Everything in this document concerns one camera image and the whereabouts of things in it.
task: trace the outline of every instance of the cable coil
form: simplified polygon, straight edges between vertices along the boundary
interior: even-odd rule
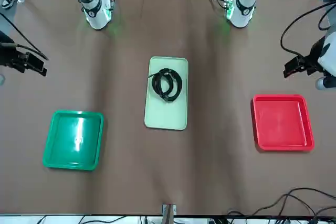
[[[177,99],[177,97],[180,95],[181,90],[182,90],[182,79],[180,77],[180,75],[170,69],[170,68],[163,68],[161,69],[159,72],[151,74],[150,76],[148,76],[148,78],[152,78],[152,87],[153,90],[155,91],[155,93],[157,93],[164,101],[166,102],[173,102]],[[162,91],[162,87],[161,87],[161,79],[162,77],[164,77],[168,84],[169,84],[169,88],[167,91]],[[176,94],[173,96],[169,96],[169,94],[173,91],[174,88],[174,81],[173,79],[176,81],[177,83],[177,91]]]

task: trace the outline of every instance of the red tray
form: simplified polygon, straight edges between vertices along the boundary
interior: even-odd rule
[[[253,98],[256,142],[264,151],[311,151],[314,138],[306,101],[298,94]]]

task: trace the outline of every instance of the tray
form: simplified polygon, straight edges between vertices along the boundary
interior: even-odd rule
[[[311,151],[314,138],[306,101],[298,94],[258,94],[253,99],[256,142],[264,151]]]
[[[182,79],[182,90],[177,99],[167,103],[163,101],[152,87],[151,78],[148,78],[146,91],[146,105],[144,124],[149,128],[184,130],[187,126],[188,112],[188,61],[184,58],[154,56],[149,62],[148,75],[160,71],[162,68],[175,70]],[[168,85],[161,81],[162,89]]]
[[[94,170],[104,118],[99,112],[56,111],[43,156],[46,167]]]

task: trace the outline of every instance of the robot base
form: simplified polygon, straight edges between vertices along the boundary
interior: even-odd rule
[[[101,0],[101,8],[98,10],[95,17],[91,17],[89,13],[84,10],[86,20],[93,29],[101,30],[108,22],[112,20],[114,10],[114,0]]]
[[[252,19],[253,10],[246,16],[241,14],[241,11],[238,9],[236,0],[225,0],[225,17],[229,20],[235,27],[243,28],[246,27],[249,21]]]

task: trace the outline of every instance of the brown table surface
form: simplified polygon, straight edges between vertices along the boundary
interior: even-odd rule
[[[49,58],[47,77],[2,68],[0,212],[250,214],[293,187],[336,194],[336,94],[315,89],[319,76],[284,79],[293,55],[280,48],[285,27],[317,0],[258,0],[246,29],[225,22],[209,0],[117,0],[114,22],[93,30],[77,0],[25,0],[15,23]],[[285,44],[307,54],[323,33],[322,12],[300,21]],[[24,40],[16,33],[12,37]],[[148,129],[144,105],[152,56],[189,61],[188,125]],[[315,149],[260,153],[250,101],[259,93],[298,93],[307,100]],[[43,167],[55,110],[104,114],[99,165],[93,172]],[[314,209],[332,200],[296,193]],[[279,207],[261,212],[276,215]],[[308,215],[289,199],[284,214]]]

